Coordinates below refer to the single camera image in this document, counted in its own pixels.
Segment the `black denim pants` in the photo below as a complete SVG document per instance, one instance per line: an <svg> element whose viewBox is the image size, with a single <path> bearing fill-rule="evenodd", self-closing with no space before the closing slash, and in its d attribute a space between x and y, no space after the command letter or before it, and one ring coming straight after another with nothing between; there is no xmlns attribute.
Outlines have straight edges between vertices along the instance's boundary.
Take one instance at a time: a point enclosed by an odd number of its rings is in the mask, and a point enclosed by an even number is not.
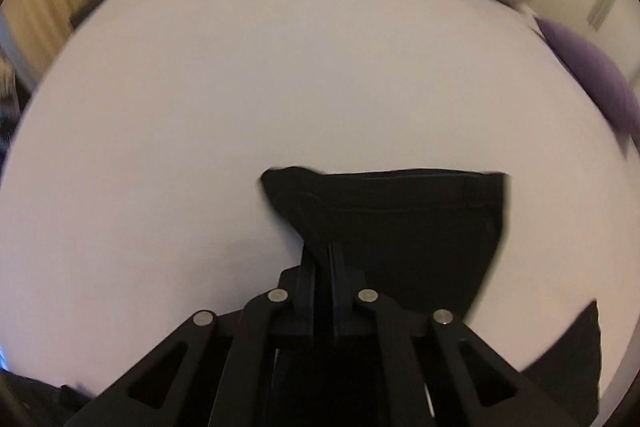
<svg viewBox="0 0 640 427"><path fill-rule="evenodd" d="M409 169L260 176L271 208L305 243L339 243L346 265L401 308L431 315L471 309L502 239L502 172ZM577 426L600 409L601 331L591 300L523 373Z"/></svg>

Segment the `white bed sheet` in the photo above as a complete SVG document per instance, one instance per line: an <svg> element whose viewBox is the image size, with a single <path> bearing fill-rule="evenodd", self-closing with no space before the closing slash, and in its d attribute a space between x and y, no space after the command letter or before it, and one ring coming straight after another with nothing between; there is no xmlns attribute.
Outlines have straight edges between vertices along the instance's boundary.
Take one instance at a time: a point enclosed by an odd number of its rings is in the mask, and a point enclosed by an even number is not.
<svg viewBox="0 0 640 427"><path fill-rule="evenodd" d="M492 0L107 0L32 97L1 182L1 346L98 393L300 243L271 167L510 178L469 322L516 367L595 301L608 387L639 311L639 161Z"/></svg>

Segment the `purple cushion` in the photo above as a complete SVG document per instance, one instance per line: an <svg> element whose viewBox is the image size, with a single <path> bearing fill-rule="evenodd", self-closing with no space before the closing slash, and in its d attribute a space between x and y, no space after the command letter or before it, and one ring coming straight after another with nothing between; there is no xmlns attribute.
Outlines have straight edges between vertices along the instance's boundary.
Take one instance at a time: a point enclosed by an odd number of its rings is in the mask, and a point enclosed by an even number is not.
<svg viewBox="0 0 640 427"><path fill-rule="evenodd" d="M617 65L595 44L553 20L536 17L548 47L618 133L639 144L639 101Z"/></svg>

